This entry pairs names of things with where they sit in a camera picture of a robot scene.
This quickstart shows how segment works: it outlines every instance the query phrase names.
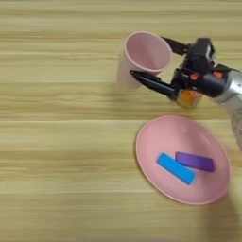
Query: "block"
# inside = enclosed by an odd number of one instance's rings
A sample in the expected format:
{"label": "block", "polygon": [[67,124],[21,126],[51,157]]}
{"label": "block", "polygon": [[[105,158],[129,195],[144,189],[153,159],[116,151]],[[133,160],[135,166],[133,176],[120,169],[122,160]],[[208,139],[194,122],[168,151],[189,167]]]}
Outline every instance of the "block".
{"label": "block", "polygon": [[182,165],[208,172],[215,171],[214,161],[211,158],[176,152],[176,161]]}
{"label": "block", "polygon": [[186,168],[164,153],[160,155],[157,163],[188,185],[190,185],[196,177],[195,172]]}

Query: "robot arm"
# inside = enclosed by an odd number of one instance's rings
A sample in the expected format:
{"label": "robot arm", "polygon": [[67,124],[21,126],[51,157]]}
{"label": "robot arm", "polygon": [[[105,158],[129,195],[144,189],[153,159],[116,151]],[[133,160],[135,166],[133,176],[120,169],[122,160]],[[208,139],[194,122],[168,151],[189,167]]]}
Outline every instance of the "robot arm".
{"label": "robot arm", "polygon": [[233,134],[242,150],[242,73],[216,63],[216,53],[210,39],[197,39],[193,44],[164,39],[174,53],[185,55],[170,84],[150,73],[133,70],[130,73],[149,89],[172,100],[178,99],[181,90],[193,90],[211,97],[230,114]]}

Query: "orange component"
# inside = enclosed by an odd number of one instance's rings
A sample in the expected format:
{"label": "orange component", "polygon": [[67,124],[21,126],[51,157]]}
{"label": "orange component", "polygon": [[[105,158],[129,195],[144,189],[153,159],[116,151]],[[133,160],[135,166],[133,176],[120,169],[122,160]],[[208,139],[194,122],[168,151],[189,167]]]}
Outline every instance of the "orange component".
{"label": "orange component", "polygon": [[214,75],[217,77],[217,78],[222,78],[223,77],[223,74],[221,72],[214,72]]}
{"label": "orange component", "polygon": [[193,73],[190,75],[191,80],[197,80],[199,78],[199,74]]}

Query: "wood grain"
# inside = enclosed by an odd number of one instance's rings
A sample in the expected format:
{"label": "wood grain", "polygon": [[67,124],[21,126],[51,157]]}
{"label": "wood grain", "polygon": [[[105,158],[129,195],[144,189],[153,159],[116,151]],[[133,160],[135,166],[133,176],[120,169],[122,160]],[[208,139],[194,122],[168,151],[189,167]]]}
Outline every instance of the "wood grain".
{"label": "wood grain", "polygon": [[[0,241],[241,241],[242,159],[224,110],[115,85],[137,30],[209,36],[222,63],[241,69],[241,16],[242,2],[229,0],[0,0]],[[149,184],[133,146],[163,114],[197,120],[227,148],[224,199],[187,206]]]}

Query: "blue block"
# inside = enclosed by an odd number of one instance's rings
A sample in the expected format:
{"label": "blue block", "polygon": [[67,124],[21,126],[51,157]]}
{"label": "blue block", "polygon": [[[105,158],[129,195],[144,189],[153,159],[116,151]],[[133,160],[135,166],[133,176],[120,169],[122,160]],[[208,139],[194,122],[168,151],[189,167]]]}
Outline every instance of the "blue block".
{"label": "blue block", "polygon": [[164,153],[160,155],[157,163],[188,185],[190,185],[196,177],[195,172],[184,167],[182,164],[176,162],[174,159]]}

